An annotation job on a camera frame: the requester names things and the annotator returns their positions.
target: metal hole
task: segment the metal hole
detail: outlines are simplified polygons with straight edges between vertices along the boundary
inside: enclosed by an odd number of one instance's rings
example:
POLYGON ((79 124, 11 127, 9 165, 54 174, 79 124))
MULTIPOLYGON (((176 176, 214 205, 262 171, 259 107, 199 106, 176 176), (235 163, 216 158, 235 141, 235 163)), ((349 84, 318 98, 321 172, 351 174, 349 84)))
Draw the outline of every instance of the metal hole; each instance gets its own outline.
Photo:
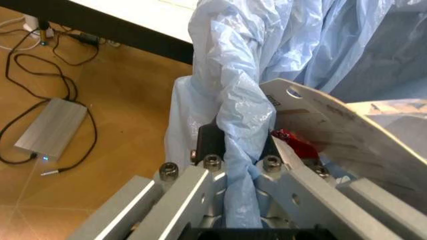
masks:
POLYGON ((295 204, 295 205, 300 205, 300 197, 298 197, 298 195, 296 195, 295 193, 292 193, 292 202, 295 204))
POLYGON ((296 98, 296 99, 302 99, 303 97, 298 93, 298 92, 296 92, 295 90, 293 90, 291 87, 288 87, 287 89, 286 89, 286 93, 289 95, 289 96, 291 96, 291 97, 293 97, 293 98, 296 98))

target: hex socket screw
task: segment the hex socket screw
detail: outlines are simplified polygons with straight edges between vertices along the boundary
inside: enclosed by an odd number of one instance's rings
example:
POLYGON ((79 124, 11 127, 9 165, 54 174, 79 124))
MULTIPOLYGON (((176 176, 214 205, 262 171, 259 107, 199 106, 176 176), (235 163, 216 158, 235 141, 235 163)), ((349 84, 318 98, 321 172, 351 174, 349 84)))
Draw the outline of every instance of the hex socket screw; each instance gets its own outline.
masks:
POLYGON ((279 172, 282 167, 282 160, 278 156, 267 155, 262 159, 262 167, 268 173, 279 172))
POLYGON ((160 179, 165 182, 172 182, 178 178, 178 165, 173 162, 165 162, 158 169, 160 179))
POLYGON ((203 168, 216 172, 221 169, 221 157, 216 154, 208 154, 203 158, 203 168))

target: light blue plastic bag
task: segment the light blue plastic bag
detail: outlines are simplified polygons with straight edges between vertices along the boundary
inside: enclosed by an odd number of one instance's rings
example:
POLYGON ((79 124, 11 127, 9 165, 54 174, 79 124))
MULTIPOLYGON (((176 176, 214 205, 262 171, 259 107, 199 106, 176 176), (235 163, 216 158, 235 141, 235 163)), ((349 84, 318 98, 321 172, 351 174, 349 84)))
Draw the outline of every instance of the light blue plastic bag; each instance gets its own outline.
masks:
MULTIPOLYGON (((346 96, 348 86, 360 81, 355 66, 372 63, 365 51, 375 44, 371 39, 383 19, 389 12, 421 2, 426 1, 200 0, 189 23, 193 75, 175 81, 165 137, 166 161, 181 169, 188 166, 199 127, 217 116, 216 123, 225 132, 226 225, 260 228, 252 182, 259 173, 253 163, 274 126, 275 109, 259 83, 282 77, 328 93, 342 88, 335 94, 346 96)), ((412 46, 412 39, 418 43, 425 36, 418 29, 423 21, 420 15, 406 26, 409 33, 418 34, 405 38, 407 46, 412 46)), ((378 45, 386 40, 377 37, 378 45)))

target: wooden floor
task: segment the wooden floor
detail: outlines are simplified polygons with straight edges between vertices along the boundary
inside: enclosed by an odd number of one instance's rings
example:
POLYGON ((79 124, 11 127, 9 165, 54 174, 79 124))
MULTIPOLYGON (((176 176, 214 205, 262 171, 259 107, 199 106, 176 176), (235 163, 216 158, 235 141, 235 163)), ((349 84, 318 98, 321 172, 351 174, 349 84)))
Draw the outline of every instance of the wooden floor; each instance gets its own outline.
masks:
MULTIPOLYGON (((21 14, 0 8, 0 22, 21 14)), ((20 28, 23 22, 2 28, 20 28)), ((0 45, 13 46, 25 33, 0 35, 0 45)), ((25 46, 34 43, 25 42, 25 46)), ((92 111, 98 129, 93 152, 80 166, 57 175, 40 173, 66 167, 79 160, 94 138, 89 118, 77 131, 58 162, 40 159, 22 165, 0 163, 0 239, 64 239, 94 210, 132 176, 151 178, 164 161, 163 138, 169 120, 174 80, 190 75, 190 65, 128 46, 100 46, 99 55, 83 66, 69 66, 52 53, 49 46, 26 51, 57 63, 79 89, 78 99, 92 111)), ((58 53, 70 62, 89 57, 93 49, 62 37, 58 53)), ((0 49, 0 127, 38 100, 10 83, 4 76, 8 51, 0 49)), ((34 71, 55 69, 34 59, 22 58, 34 71)), ((25 73, 15 63, 11 76, 43 96, 63 97, 59 78, 25 73)), ((3 136, 0 154, 18 161, 28 155, 14 143, 35 119, 42 107, 13 125, 3 136)))

